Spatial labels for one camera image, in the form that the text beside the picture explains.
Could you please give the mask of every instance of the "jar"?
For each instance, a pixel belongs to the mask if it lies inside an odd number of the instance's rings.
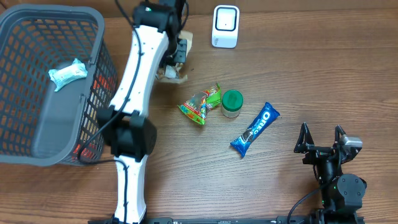
[[[221,112],[227,118],[234,118],[240,114],[243,96],[238,90],[228,90],[222,99]]]

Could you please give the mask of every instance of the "wooden floor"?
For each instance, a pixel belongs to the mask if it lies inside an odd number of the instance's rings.
[[[149,217],[265,218],[286,215],[317,186],[293,148],[306,121],[316,144],[331,146],[342,125],[362,137],[345,173],[368,182],[359,215],[398,223],[398,10],[242,14],[234,50],[210,44],[211,16],[192,16],[193,48],[180,86],[156,84],[150,119],[158,141],[148,160]],[[119,76],[130,48],[124,19],[107,19],[105,41]],[[219,108],[204,126],[177,108],[218,82],[237,89],[236,119]],[[281,113],[246,157],[229,146],[269,101]],[[109,157],[109,149],[103,157]],[[85,223],[116,207],[114,164],[96,167],[0,165],[0,223]],[[319,195],[295,214],[320,207]]]

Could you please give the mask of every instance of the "green bottle cap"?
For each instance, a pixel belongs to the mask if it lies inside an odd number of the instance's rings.
[[[238,90],[228,90],[222,100],[223,108],[227,111],[238,111],[243,105],[243,96]]]

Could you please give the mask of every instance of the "oreo package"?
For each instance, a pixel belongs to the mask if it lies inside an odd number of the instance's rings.
[[[243,134],[231,142],[231,145],[241,153],[242,158],[249,149],[250,144],[279,116],[270,103],[266,103],[254,121]]]

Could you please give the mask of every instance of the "plastic basket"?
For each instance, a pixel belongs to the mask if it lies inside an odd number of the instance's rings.
[[[104,19],[89,7],[21,4],[0,16],[0,162],[75,164],[116,87]],[[48,71],[84,62],[87,78],[54,92]],[[82,156],[98,160],[98,136]]]

